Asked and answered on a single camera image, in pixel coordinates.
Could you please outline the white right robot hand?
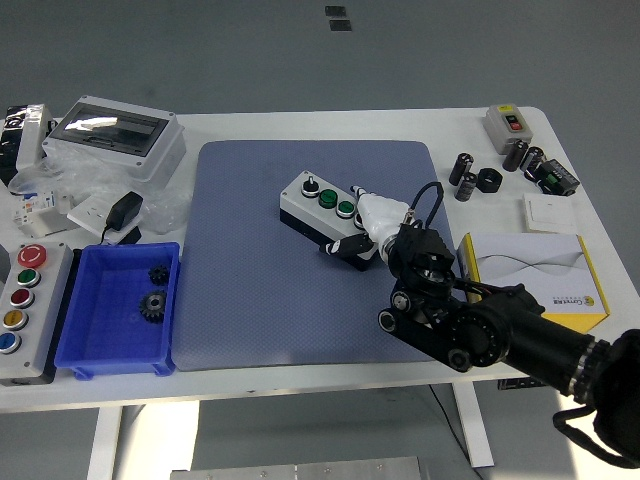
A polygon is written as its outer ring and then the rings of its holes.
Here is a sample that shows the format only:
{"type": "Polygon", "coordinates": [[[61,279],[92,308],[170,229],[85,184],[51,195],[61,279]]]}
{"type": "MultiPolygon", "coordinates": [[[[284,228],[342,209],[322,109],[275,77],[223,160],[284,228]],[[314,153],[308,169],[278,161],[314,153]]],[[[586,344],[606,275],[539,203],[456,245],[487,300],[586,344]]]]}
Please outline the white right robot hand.
{"type": "Polygon", "coordinates": [[[388,260],[387,250],[393,245],[409,205],[395,199],[368,193],[364,188],[352,186],[356,194],[357,211],[364,228],[363,233],[347,236],[319,247],[330,256],[347,258],[371,251],[374,247],[381,259],[388,260]]]}

